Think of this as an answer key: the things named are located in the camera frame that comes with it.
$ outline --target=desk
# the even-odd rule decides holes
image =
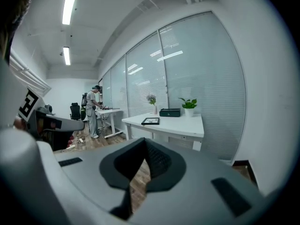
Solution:
[[[113,113],[117,113],[117,112],[120,112],[120,111],[122,111],[122,110],[120,110],[120,109],[95,110],[95,112],[96,112],[98,115],[100,115],[100,116],[101,116],[102,114],[108,114],[108,115],[109,115],[109,114],[112,113],[112,115],[110,116],[110,117],[111,117],[112,134],[107,135],[107,136],[105,136],[104,138],[113,137],[113,136],[116,136],[117,134],[122,133],[122,131],[119,131],[119,132],[116,133],[116,130],[115,130],[115,128],[114,128],[114,122],[113,122]]]
[[[159,125],[142,125],[145,118],[160,118]],[[142,115],[124,118],[126,139],[132,138],[131,128],[138,128],[152,133],[162,134],[168,137],[182,139],[184,141],[193,141],[193,149],[200,151],[204,129],[201,116],[188,118],[185,115],[175,117],[160,117],[159,114],[145,113]]]

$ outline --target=standing person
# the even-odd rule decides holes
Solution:
[[[88,92],[86,95],[86,115],[88,116],[89,126],[90,126],[90,137],[99,138],[97,131],[97,118],[95,109],[96,106],[100,107],[100,105],[96,102],[95,93],[100,91],[100,87],[98,85],[92,87],[92,90]]]

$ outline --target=tabletop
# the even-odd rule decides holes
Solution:
[[[122,110],[121,109],[95,110],[95,112],[97,112],[99,114],[116,113],[116,112],[120,112],[120,111],[122,111]]]
[[[176,117],[160,117],[159,114],[145,113],[142,115],[124,118],[123,122],[145,127],[153,130],[163,131],[167,133],[174,133],[179,135],[204,137],[204,129],[201,115],[197,114],[195,117],[188,118],[182,115]],[[142,125],[145,118],[159,118],[159,125]]]

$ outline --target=flower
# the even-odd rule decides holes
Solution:
[[[147,97],[146,97],[147,101],[150,103],[150,104],[153,104],[155,105],[156,103],[156,96],[153,95],[153,94],[148,94]]]

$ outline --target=wooden floor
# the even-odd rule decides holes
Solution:
[[[112,144],[118,144],[126,141],[125,134],[119,134],[114,137],[105,139],[104,137],[112,134],[112,129],[106,127],[100,129],[101,134],[99,138],[91,138],[89,136],[89,125],[85,123],[85,128],[83,131],[76,131],[73,133],[75,139],[85,137],[85,143],[76,143],[76,147],[70,150],[65,150],[64,152],[70,152],[72,150],[91,150],[95,148],[100,148],[104,146],[109,146]],[[135,177],[130,182],[130,195],[131,195],[131,206],[133,212],[135,212],[139,206],[146,199],[146,184],[150,181],[150,171],[149,167],[144,160],[139,171],[136,173]]]

